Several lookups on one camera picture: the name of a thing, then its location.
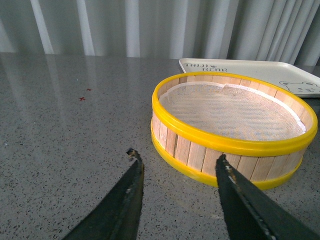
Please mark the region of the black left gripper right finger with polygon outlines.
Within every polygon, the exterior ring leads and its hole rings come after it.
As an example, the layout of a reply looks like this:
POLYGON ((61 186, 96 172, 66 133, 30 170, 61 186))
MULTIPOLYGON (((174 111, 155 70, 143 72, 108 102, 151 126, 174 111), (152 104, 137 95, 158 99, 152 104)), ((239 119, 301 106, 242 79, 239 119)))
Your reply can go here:
POLYGON ((222 154, 216 161, 220 203, 232 240, 318 240, 320 236, 272 201, 222 154))

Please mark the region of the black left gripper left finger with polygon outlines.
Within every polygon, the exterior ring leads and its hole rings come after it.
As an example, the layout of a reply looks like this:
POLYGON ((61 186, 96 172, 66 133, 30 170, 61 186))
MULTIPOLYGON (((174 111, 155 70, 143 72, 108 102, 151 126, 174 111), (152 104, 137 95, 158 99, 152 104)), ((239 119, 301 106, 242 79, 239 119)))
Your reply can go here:
POLYGON ((144 164, 137 150, 126 152, 134 163, 65 240, 135 240, 144 191, 144 164))

